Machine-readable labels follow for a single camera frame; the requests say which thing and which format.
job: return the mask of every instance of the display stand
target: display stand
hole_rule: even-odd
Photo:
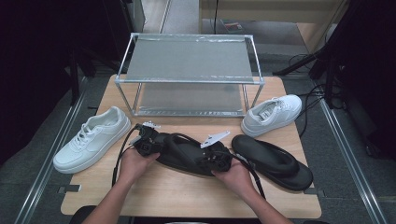
[[[127,63],[115,83],[133,116],[243,117],[249,110],[246,85],[260,86],[251,106],[264,85],[252,35],[132,33],[121,67]],[[128,83],[139,84],[134,100],[123,90]]]

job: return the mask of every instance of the wooden tabletop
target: wooden tabletop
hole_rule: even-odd
[[[114,79],[115,76],[109,80],[98,115],[115,105],[129,116],[133,126],[151,120],[162,126],[158,130],[160,133],[184,133],[200,142],[204,142],[209,134],[230,131],[231,134],[221,139],[228,148],[231,148],[233,137],[242,133],[242,118],[132,117],[120,97]],[[280,78],[265,77],[264,80],[265,85],[258,103],[286,94]],[[121,87],[129,99],[134,99],[137,84],[123,84]],[[250,100],[257,89],[258,86],[247,86]],[[138,131],[134,132],[130,139],[137,134]],[[65,194],[61,207],[64,214],[73,215],[81,206],[99,204],[105,197],[111,188],[113,168],[124,137],[111,147],[99,162],[73,175],[70,184],[81,185],[81,190]],[[282,147],[298,161],[306,164],[294,122],[256,139]],[[321,209],[317,195],[283,189],[265,176],[259,173],[258,175],[261,177],[267,201],[284,216],[320,217]],[[256,217],[241,199],[226,189],[215,177],[186,174],[156,161],[131,188],[121,214],[133,217]]]

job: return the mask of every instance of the black cable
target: black cable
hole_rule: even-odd
[[[299,116],[297,117],[297,118],[299,118],[302,114],[304,114],[304,127],[303,127],[303,130],[301,131],[301,133],[299,134],[299,136],[300,136],[300,138],[303,136],[303,134],[305,133],[305,131],[306,131],[306,127],[307,127],[307,125],[308,125],[308,110],[309,109],[311,109],[311,108],[313,108],[315,105],[317,105],[319,102],[320,102],[320,100],[322,100],[322,99],[324,99],[325,98],[325,96],[324,96],[324,94],[325,94],[325,91],[315,91],[315,89],[317,89],[317,88],[319,88],[319,87],[323,87],[323,86],[325,86],[326,84],[319,84],[319,85],[317,85],[317,86],[315,86],[309,93],[304,93],[304,94],[299,94],[298,96],[305,96],[305,107],[304,107],[304,110],[302,110],[301,112],[300,112],[300,114],[299,114]],[[318,99],[316,99],[315,101],[313,101],[313,102],[311,102],[311,103],[308,103],[308,99],[309,99],[309,97],[311,97],[311,96],[317,96],[318,97]],[[341,97],[341,93],[340,92],[337,92],[337,93],[333,93],[332,92],[332,98],[338,98],[338,97]],[[343,107],[336,107],[336,106],[334,106],[334,108],[335,109],[342,109]]]
[[[315,91],[317,88],[324,86],[324,84],[320,84],[315,86],[314,88],[312,88],[312,90],[309,93],[303,94],[306,95],[305,96],[305,107],[304,110],[300,112],[299,116],[297,118],[299,118],[302,114],[304,114],[304,127],[303,130],[301,131],[301,133],[299,134],[300,138],[303,136],[303,134],[306,131],[306,127],[308,125],[308,109],[312,108],[313,106],[315,106],[324,96],[320,96],[320,98],[318,98],[317,100],[315,100],[314,102],[308,104],[308,99],[312,94],[316,94],[317,92]]]
[[[289,66],[291,66],[291,61],[292,61],[293,59],[295,59],[295,58],[297,58],[297,57],[300,57],[300,56],[303,56],[303,58],[301,59],[301,60],[303,60],[304,58],[306,58],[306,57],[308,57],[308,56],[310,56],[310,55],[309,55],[309,54],[296,54],[296,55],[292,56],[292,57],[289,59]],[[304,67],[305,67],[306,69],[308,69],[308,70],[311,69],[311,68],[308,67],[306,64],[304,64]]]
[[[218,8],[219,8],[219,0],[216,0],[216,10],[215,10],[215,24],[213,28],[213,33],[216,34],[216,20],[218,18]]]
[[[113,187],[116,184],[116,179],[117,179],[117,172],[119,171],[119,165],[120,165],[120,160],[122,158],[122,155],[125,153],[126,150],[128,150],[130,147],[125,148],[126,143],[128,142],[129,136],[136,130],[139,126],[136,124],[131,131],[128,132],[128,134],[125,137],[125,140],[122,143],[122,147],[120,149],[119,156],[117,157],[117,162],[116,166],[113,169],[113,178],[111,180],[111,187]]]
[[[240,157],[242,157],[244,159],[242,159],[242,158],[238,157],[238,155],[235,155],[232,153],[227,153],[227,152],[222,152],[222,151],[217,151],[216,153],[220,153],[220,154],[224,154],[224,155],[231,155],[233,158],[239,160],[242,163],[242,165],[244,165],[245,168],[247,168],[248,171],[253,175],[254,181],[256,182],[257,189],[259,190],[260,195],[265,199],[264,190],[262,189],[262,182],[260,181],[259,176],[257,175],[257,173],[254,171],[253,167],[251,167],[251,165],[246,161],[246,159],[243,156],[238,154]]]

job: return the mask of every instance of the gray floor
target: gray floor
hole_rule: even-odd
[[[197,13],[196,1],[173,0],[169,7],[166,23],[163,27],[156,20],[162,20],[166,11],[167,1],[144,1],[147,11],[148,23],[145,32],[195,34],[198,32],[198,23],[194,18]],[[203,21],[203,31],[210,34],[212,31],[211,20]],[[259,56],[262,71],[266,76],[271,72],[289,65],[289,60],[294,55],[306,54],[304,43],[293,23],[277,23],[262,21],[240,21],[244,27],[244,34],[255,36],[255,42],[260,46]],[[218,25],[219,33],[225,32]],[[114,73],[101,64],[96,64],[98,74],[94,78],[81,77],[81,88],[85,90],[80,98],[80,108],[70,124],[69,134],[64,136],[61,144],[67,142],[90,116],[96,113],[95,107],[99,106],[109,77]],[[308,78],[308,67],[303,67],[297,72],[282,77],[287,93],[308,93],[314,83]],[[36,133],[32,142],[9,161],[0,170],[0,223],[13,223],[18,219],[20,223],[68,223],[70,216],[65,216],[60,211],[64,195],[58,193],[60,186],[67,185],[71,175],[62,175],[52,168],[48,170],[49,178],[44,180],[46,187],[36,193],[39,200],[37,204],[29,206],[28,216],[19,216],[23,204],[28,198],[31,187],[37,185],[36,178],[40,173],[47,155],[57,146],[54,142],[59,139],[57,133],[62,129],[64,119],[70,116],[71,94],[67,93],[59,102],[54,111],[49,115]],[[329,223],[373,223],[369,205],[365,204],[357,181],[353,178],[350,167],[346,163],[343,150],[334,135],[332,125],[325,116],[324,109],[317,105],[308,112],[307,129],[301,138],[304,153],[314,174],[314,184],[319,189],[319,202],[322,216],[319,220]],[[355,129],[351,118],[345,110],[332,111],[346,136],[346,141],[356,158],[364,177],[377,199],[380,211],[383,212],[388,223],[396,223],[396,162],[377,160],[367,156],[365,145],[361,136]],[[299,132],[304,127],[304,117],[296,120]],[[295,223],[304,220],[294,219]]]

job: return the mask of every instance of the forearm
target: forearm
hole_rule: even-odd
[[[118,181],[83,223],[117,223],[132,184]]]
[[[269,204],[256,190],[241,196],[244,202],[253,210],[261,223],[291,223]]]

